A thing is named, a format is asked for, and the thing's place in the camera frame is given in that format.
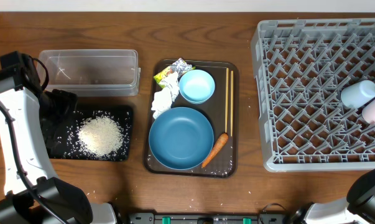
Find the clear plastic container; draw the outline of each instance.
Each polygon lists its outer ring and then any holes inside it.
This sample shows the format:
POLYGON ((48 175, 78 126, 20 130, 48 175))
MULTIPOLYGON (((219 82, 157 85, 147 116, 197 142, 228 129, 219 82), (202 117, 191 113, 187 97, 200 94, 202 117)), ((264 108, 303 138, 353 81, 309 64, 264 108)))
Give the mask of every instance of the clear plastic container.
MULTIPOLYGON (((47 90, 78 96, 134 96, 139 92, 140 68, 135 50, 44 50, 39 54, 49 72, 47 90)), ((41 83, 45 70, 37 71, 41 83)))

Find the black cutting board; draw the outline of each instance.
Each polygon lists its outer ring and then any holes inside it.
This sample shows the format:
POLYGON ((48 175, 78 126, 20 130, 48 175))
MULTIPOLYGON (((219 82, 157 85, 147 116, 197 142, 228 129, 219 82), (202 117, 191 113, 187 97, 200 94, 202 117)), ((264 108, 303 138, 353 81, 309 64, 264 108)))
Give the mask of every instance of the black cutting board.
POLYGON ((125 161, 128 158, 132 136, 133 110, 130 106, 113 106, 103 108, 98 106, 78 106, 74 113, 56 126, 41 122, 42 134, 51 159, 84 159, 96 161, 125 161), (109 155, 97 157, 79 150, 77 127, 84 119, 95 119, 101 115, 110 116, 119 123, 123 135, 122 146, 109 155))

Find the white cup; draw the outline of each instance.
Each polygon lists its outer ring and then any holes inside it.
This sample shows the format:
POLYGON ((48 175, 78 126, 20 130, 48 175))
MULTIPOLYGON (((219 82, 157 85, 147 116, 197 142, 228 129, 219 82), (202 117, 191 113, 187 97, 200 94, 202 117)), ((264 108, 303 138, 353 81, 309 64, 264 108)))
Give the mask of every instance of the white cup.
POLYGON ((349 108, 360 108, 375 97, 375 83, 364 80, 341 92, 342 103, 349 108))

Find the wooden chopsticks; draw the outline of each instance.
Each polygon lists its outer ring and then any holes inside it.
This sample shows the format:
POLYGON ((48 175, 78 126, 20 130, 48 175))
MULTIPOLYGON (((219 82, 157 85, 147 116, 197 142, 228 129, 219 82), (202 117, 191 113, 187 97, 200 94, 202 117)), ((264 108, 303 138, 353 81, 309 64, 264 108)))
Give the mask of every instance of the wooden chopsticks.
MULTIPOLYGON (((230 136, 233 136, 233 94, 234 94, 234 71, 231 71, 231 86, 230 86, 230 136)), ((229 68, 226 68, 226 106, 225 106, 225 133, 227 133, 227 118, 229 106, 229 68)))
POLYGON ((226 68, 226 108, 225 108, 225 133, 227 133, 227 115, 229 105, 229 68, 226 68))
POLYGON ((231 71, 231 97, 230 97, 230 136, 233 136, 233 93, 234 93, 234 73, 231 71))

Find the wooden surface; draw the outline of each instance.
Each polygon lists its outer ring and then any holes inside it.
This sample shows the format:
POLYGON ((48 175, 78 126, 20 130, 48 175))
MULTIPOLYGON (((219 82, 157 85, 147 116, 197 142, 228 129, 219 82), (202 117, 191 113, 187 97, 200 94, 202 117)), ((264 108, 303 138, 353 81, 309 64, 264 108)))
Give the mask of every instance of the wooden surface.
MULTIPOLYGON (((270 173, 262 164, 257 88, 249 42, 265 19, 375 17, 375 14, 309 13, 0 13, 0 55, 19 50, 37 57, 46 49, 135 49, 139 94, 93 98, 91 103, 134 108, 130 157, 126 162, 52 160, 64 181, 91 202, 112 201, 124 211, 256 213, 278 202, 292 211, 306 202, 344 197, 364 172, 270 173), (229 179, 151 174, 142 165, 149 94, 155 64, 165 58, 231 62, 240 72, 238 168, 229 179)), ((0 200, 4 198, 0 145, 0 200)))

